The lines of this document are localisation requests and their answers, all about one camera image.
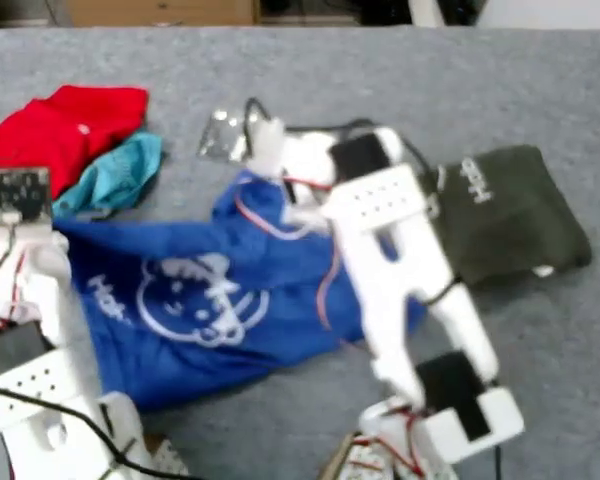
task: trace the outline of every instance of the dark green cloth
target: dark green cloth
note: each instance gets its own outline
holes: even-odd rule
[[[501,148],[441,170],[435,225],[465,283],[591,262],[587,236],[538,148]]]

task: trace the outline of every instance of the white logo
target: white logo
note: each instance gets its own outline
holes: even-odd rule
[[[462,161],[460,175],[469,180],[469,183],[471,184],[469,193],[473,196],[474,203],[480,204],[488,202],[493,198],[493,192],[489,191],[487,179],[473,158],[465,158]]]
[[[103,274],[93,277],[87,282],[88,286],[96,289],[94,296],[96,297],[100,310],[102,310],[109,318],[127,324],[131,323],[124,315],[126,307],[115,299],[113,296],[113,286],[105,283],[106,280],[107,277]]]
[[[229,260],[217,253],[195,260],[145,261],[142,270],[136,295],[140,316],[151,330],[173,341],[208,348],[239,345],[269,307],[269,292],[243,293],[226,278]]]

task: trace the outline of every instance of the table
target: table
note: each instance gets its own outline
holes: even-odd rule
[[[294,124],[383,120],[434,163],[538,145],[595,260],[555,278],[476,292],[502,379],[528,424],[504,448],[504,475],[600,479],[600,32],[0,31],[0,120],[63,83],[150,89],[150,127],[171,154],[131,219],[208,215],[235,169],[198,159],[200,134],[212,109],[250,95]],[[446,348],[433,322],[411,344],[419,359]],[[167,432],[192,473],[210,480],[308,480],[380,398],[367,358],[343,350],[145,423]],[[466,479],[494,478],[490,454],[458,470]]]

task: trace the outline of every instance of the red cloth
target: red cloth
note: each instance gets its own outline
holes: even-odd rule
[[[148,101],[139,88],[69,85],[34,99],[0,124],[0,168],[49,167],[55,199],[142,126]]]

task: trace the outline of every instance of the teal cloth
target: teal cloth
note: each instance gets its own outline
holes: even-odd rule
[[[98,157],[80,180],[53,203],[56,218],[133,207],[160,168],[162,139],[139,131]]]

